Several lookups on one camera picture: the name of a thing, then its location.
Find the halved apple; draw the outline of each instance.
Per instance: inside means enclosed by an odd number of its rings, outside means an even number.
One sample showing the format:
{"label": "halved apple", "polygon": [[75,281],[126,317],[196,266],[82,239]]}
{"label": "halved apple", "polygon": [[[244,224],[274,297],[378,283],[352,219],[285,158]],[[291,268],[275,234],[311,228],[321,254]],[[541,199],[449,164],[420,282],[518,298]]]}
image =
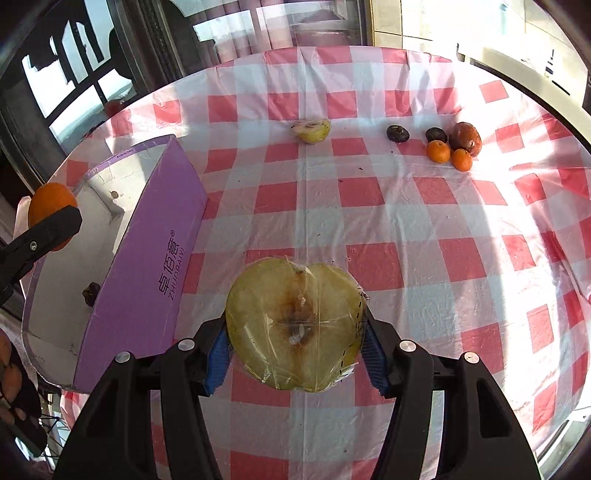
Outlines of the halved apple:
{"label": "halved apple", "polygon": [[226,323],[252,375],[279,390],[318,392],[352,371],[364,308],[363,291],[346,271],[265,258],[234,282]]}

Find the purple box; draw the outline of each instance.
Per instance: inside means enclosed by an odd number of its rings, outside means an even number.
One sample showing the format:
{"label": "purple box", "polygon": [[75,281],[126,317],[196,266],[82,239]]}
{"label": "purple box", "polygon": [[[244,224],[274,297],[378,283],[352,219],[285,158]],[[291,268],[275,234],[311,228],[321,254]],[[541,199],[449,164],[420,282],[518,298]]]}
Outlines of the purple box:
{"label": "purple box", "polygon": [[[89,170],[74,193],[82,228],[35,267],[23,337],[42,376],[89,393],[117,353],[174,343],[207,194],[173,135]],[[94,308],[82,296],[91,281],[101,285]]]}

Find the black clamp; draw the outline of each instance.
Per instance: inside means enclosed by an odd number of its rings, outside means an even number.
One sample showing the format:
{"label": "black clamp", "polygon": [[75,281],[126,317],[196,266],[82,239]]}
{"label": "black clamp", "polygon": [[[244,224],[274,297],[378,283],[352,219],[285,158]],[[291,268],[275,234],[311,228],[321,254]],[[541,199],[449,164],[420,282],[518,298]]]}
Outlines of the black clamp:
{"label": "black clamp", "polygon": [[[370,379],[383,396],[396,397],[372,480],[420,477],[434,390],[445,390],[437,480],[540,479],[515,414],[476,354],[430,355],[369,309],[365,317]],[[199,396],[221,385],[230,355],[224,315],[161,355],[117,355],[80,413],[54,479],[156,480],[150,390],[160,390],[172,478],[221,480]]]}
{"label": "black clamp", "polygon": [[0,249],[0,305],[12,295],[12,285],[23,278],[37,260],[77,234],[81,225],[80,210],[68,205]]}

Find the orange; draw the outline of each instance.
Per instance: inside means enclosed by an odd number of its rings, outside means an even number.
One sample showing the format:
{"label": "orange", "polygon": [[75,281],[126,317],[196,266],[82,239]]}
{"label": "orange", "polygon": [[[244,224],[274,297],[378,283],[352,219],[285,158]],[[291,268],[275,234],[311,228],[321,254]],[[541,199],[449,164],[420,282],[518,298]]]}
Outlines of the orange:
{"label": "orange", "polygon": [[435,163],[449,161],[450,154],[449,147],[441,140],[433,140],[427,144],[427,156]]}
{"label": "orange", "polygon": [[[40,186],[35,192],[35,195],[33,195],[31,204],[29,205],[29,228],[38,224],[50,215],[53,215],[67,205],[78,207],[76,198],[68,187],[61,183],[46,183],[45,185]],[[61,250],[71,239],[72,238],[70,237],[68,240],[55,247],[53,251],[57,252],[58,250]]]}
{"label": "orange", "polygon": [[459,171],[468,171],[472,168],[472,157],[467,150],[458,148],[452,153],[452,165]]}

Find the plastic tablecloth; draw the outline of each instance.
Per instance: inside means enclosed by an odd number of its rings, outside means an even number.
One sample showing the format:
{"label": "plastic tablecloth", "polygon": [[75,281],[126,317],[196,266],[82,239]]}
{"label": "plastic tablecloth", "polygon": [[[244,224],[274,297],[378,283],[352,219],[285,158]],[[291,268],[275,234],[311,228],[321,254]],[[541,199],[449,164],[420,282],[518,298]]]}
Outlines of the plastic tablecloth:
{"label": "plastic tablecloth", "polygon": [[[330,118],[316,145],[297,119]],[[425,156],[424,132],[474,124],[469,173]],[[411,139],[394,144],[390,124]],[[84,140],[53,181],[70,187],[133,144],[174,133],[208,192],[176,338],[216,318],[247,264],[269,255],[346,268],[369,306],[432,353],[477,352],[536,448],[577,404],[589,359],[591,157],[552,115],[497,77],[429,54],[288,48],[174,82]],[[361,365],[316,394],[277,391],[235,359],[202,401],[226,479],[369,478],[392,402]],[[84,396],[66,393],[73,422]],[[424,463],[437,464],[443,397]],[[158,399],[153,437],[167,472]]]}

